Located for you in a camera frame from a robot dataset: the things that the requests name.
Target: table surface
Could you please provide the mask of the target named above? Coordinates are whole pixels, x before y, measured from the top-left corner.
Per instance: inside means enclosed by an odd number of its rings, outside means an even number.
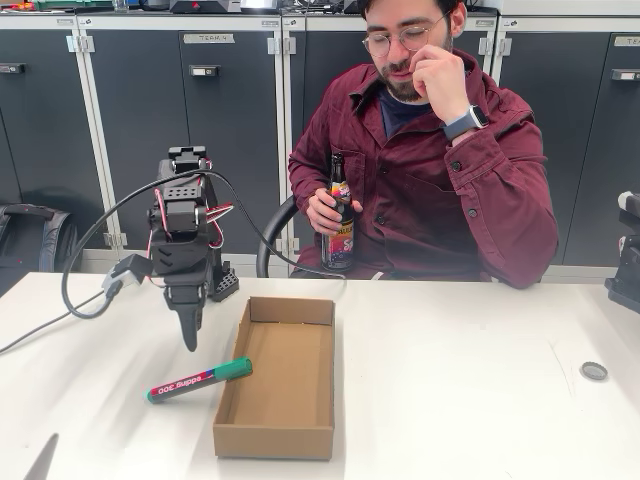
[[[72,300],[102,276],[74,275]],[[60,276],[0,298],[0,345],[64,312]],[[150,405],[156,385],[229,358],[249,296],[336,302],[334,458],[217,459],[221,385]],[[587,361],[610,378],[580,375]],[[640,316],[594,285],[241,279],[184,347],[162,290],[128,287],[0,356],[0,477],[49,438],[56,479],[553,480],[640,477]]]

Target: chair armrest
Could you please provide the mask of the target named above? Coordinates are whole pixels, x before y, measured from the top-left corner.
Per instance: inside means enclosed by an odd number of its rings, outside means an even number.
[[[289,197],[280,205],[280,208],[275,215],[269,220],[266,228],[264,229],[264,238],[275,246],[276,238],[278,234],[287,226],[287,223],[291,221],[294,215],[298,212],[298,206],[294,197]],[[260,242],[258,247],[258,258],[256,259],[256,273],[258,278],[269,278],[269,257],[271,252],[266,245]]]

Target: smartwatch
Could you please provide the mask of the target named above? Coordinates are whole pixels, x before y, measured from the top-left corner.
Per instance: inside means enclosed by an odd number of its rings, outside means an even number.
[[[444,127],[444,134],[449,141],[474,128],[482,129],[489,125],[489,119],[477,105],[471,105],[469,111],[451,125]]]

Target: button-up shirt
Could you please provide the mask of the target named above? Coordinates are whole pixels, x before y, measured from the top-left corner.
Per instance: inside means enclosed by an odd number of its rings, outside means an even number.
[[[387,138],[373,65],[334,80],[291,154],[298,208],[329,181],[329,158],[342,153],[357,216],[351,278],[482,280],[523,288],[538,281],[558,244],[540,130],[519,96],[498,88],[473,57],[465,63],[469,101],[489,125],[451,146],[435,115],[422,115]],[[300,263],[319,266],[319,235]]]

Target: man's left hand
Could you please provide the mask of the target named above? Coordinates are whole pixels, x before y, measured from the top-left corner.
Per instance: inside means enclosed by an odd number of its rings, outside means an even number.
[[[425,45],[411,60],[413,86],[428,98],[433,112],[449,125],[470,108],[465,85],[464,62],[434,45]]]

